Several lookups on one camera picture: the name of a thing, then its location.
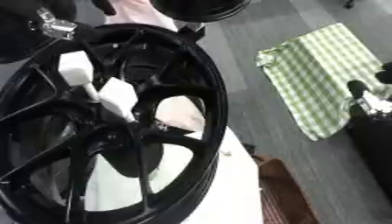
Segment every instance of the black object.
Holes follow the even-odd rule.
[[[245,9],[250,0],[150,0],[170,18],[186,22],[213,22],[232,17]]]
[[[351,9],[354,7],[355,1],[354,0],[346,0],[345,3],[345,8],[346,9]]]
[[[373,119],[358,105],[351,107],[351,121],[347,132],[353,139],[367,167],[392,202],[392,121],[390,118]]]
[[[367,85],[360,80],[350,80],[347,87],[355,100],[362,98],[363,92],[369,90]]]
[[[48,46],[3,88],[0,202],[21,224],[180,223],[201,202],[214,178],[228,117],[221,75],[200,47],[175,32],[143,24],[105,25],[97,32],[90,41],[58,41]],[[104,115],[101,105],[60,78],[60,54],[79,50],[93,62],[96,87],[113,76],[134,85],[139,101],[133,113],[138,122],[125,125]],[[203,101],[206,127],[200,140],[165,131],[154,120],[158,104],[178,95]],[[54,125],[62,131],[47,130],[53,118],[64,120]],[[48,139],[40,133],[60,134]],[[151,191],[148,180],[150,148],[146,147],[153,144],[182,145],[193,153],[182,173],[158,193]],[[90,159],[96,154],[107,157],[107,153],[127,157],[130,151],[137,163],[143,201],[112,211],[85,211]],[[64,159],[68,175],[62,185],[55,185],[62,193],[54,199],[51,189],[45,189],[46,180],[34,174]],[[130,168],[107,159],[119,172]]]

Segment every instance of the metal clamp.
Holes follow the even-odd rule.
[[[40,29],[52,38],[73,40],[77,24],[66,20],[57,19],[49,10],[41,8],[37,11],[38,15],[44,20]]]

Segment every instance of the black rim lip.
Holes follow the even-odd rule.
[[[221,140],[223,138],[223,134],[225,132],[225,128],[226,128],[226,124],[227,124],[227,119],[228,119],[228,103],[227,103],[227,97],[226,97],[226,90],[224,88],[224,84],[223,84],[223,80],[220,77],[219,71],[216,68],[215,64],[212,62],[212,60],[209,58],[209,56],[204,53],[203,50],[201,50],[201,48],[199,48],[195,43],[189,42],[186,39],[182,39],[181,37],[179,37],[179,35],[175,32],[172,31],[168,31],[166,29],[160,28],[160,27],[156,27],[156,26],[151,26],[151,25],[141,25],[141,24],[111,24],[111,25],[104,25],[99,27],[100,29],[146,29],[149,32],[155,32],[156,34],[162,35],[162,33],[164,35],[162,35],[163,37],[167,38],[167,39],[171,39],[171,41],[173,38],[176,41],[179,41],[180,44],[182,45],[186,45],[189,47],[189,49],[191,50],[190,52],[192,52],[192,56],[196,57],[196,59],[198,59],[199,61],[201,61],[202,63],[204,63],[206,65],[206,68],[208,68],[209,72],[210,72],[210,79],[212,80],[213,84],[215,84],[215,86],[220,87],[219,91],[217,91],[217,99],[218,102],[220,102],[220,105],[215,105],[219,111],[218,113],[218,121],[219,123],[216,123],[215,125],[215,131],[211,134],[212,136],[210,137],[211,139],[214,139],[214,141],[211,142],[210,146],[211,148],[214,148],[216,150],[211,150],[213,151],[213,154],[211,155],[211,159],[209,161],[205,162],[205,165],[208,165],[209,168],[207,168],[204,171],[204,175],[206,175],[206,173],[210,170],[210,167],[212,165],[212,163],[214,162],[216,155],[217,155],[217,150],[221,144]],[[45,54],[46,51],[43,51],[41,54],[36,55],[35,59],[39,60],[39,56]],[[2,92],[0,93],[0,102],[2,104],[4,103],[9,103],[13,94],[10,93],[15,93],[15,91],[17,91],[13,84],[11,84],[12,81],[9,81],[6,86],[3,88]],[[12,216],[19,216],[18,214],[21,214],[23,212],[22,207],[24,206],[20,206],[19,203],[14,204],[13,201],[14,197],[13,195],[11,195],[9,192],[7,192],[4,189],[0,190],[0,200],[2,202],[2,204],[4,205],[4,207],[8,208],[7,210],[10,211],[10,214]],[[158,211],[158,212],[165,212],[166,210],[171,209],[172,206],[167,207],[166,209],[162,209],[164,211]],[[30,223],[31,220],[27,220],[24,219],[23,220],[24,223]],[[125,223],[139,223],[139,222],[134,222],[133,220],[126,220]]]
[[[152,0],[151,3],[154,5],[155,9],[165,14],[169,18],[174,18],[176,20],[180,20],[184,22],[208,23],[208,22],[215,22],[226,18],[230,18],[235,14],[240,13],[248,6],[250,1],[251,0],[244,0],[241,3],[238,3],[231,10],[222,9],[222,11],[219,12],[214,12],[214,10],[210,10],[207,11],[205,14],[201,14],[201,15],[185,15],[185,14],[177,13],[176,11],[165,10],[161,6],[161,4],[158,3],[157,0]]]

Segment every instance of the white cloth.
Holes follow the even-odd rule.
[[[174,21],[155,10],[150,0],[111,0],[110,2],[117,14],[106,17],[106,24],[138,23],[177,31]]]

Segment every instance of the wheel rim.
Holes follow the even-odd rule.
[[[183,207],[190,201],[196,206],[214,175],[217,150],[227,124],[228,110],[223,81],[210,58],[177,33],[153,26],[117,24],[102,26],[97,30],[100,36],[94,41],[78,44],[60,41],[45,49],[16,73],[0,96],[0,116],[3,117],[0,118],[0,144],[6,149],[0,151],[3,154],[0,158],[3,160],[0,166],[0,199],[7,212],[22,223],[162,223],[163,219],[167,221],[175,208]],[[136,87],[139,102],[133,112],[137,123],[122,125],[102,119],[100,105],[88,101],[77,90],[70,89],[59,77],[54,69],[58,59],[53,55],[78,50],[84,50],[92,61],[96,71],[94,84],[98,88],[112,76]],[[143,52],[167,54],[167,58],[161,58],[162,63],[158,63],[157,69],[149,68],[154,65],[149,61],[145,65],[133,65],[133,55],[130,53],[141,55]],[[149,57],[153,58],[148,53],[146,55],[144,62]],[[141,78],[135,75],[149,69],[154,71],[150,76]],[[184,71],[187,76],[179,77],[179,73]],[[40,77],[40,81],[45,83],[45,89],[52,92],[44,100],[37,102],[34,99],[35,102],[25,108],[24,97],[35,97],[36,93],[44,89],[32,85],[34,79],[37,79],[32,77]],[[162,100],[179,95],[203,101],[206,125],[200,140],[162,131],[154,119]],[[15,166],[9,161],[10,139],[21,135],[15,134],[17,131],[14,130],[18,129],[15,127],[24,121],[46,116],[63,117],[66,120],[64,125],[72,126],[75,133],[23,165]],[[110,141],[108,136],[113,134],[116,140]],[[188,166],[158,193],[151,192],[144,162],[145,153],[141,150],[151,144],[181,145],[193,153]],[[81,204],[86,184],[83,183],[88,176],[86,170],[89,159],[98,153],[122,153],[118,152],[121,149],[133,149],[135,153],[142,202],[111,211],[84,211]],[[68,181],[69,188],[66,189],[69,197],[65,205],[42,197],[37,187],[26,180],[38,168],[51,165],[61,158],[70,160],[68,172],[71,178]],[[189,212],[178,215],[176,219],[171,217],[171,220],[181,221]]]

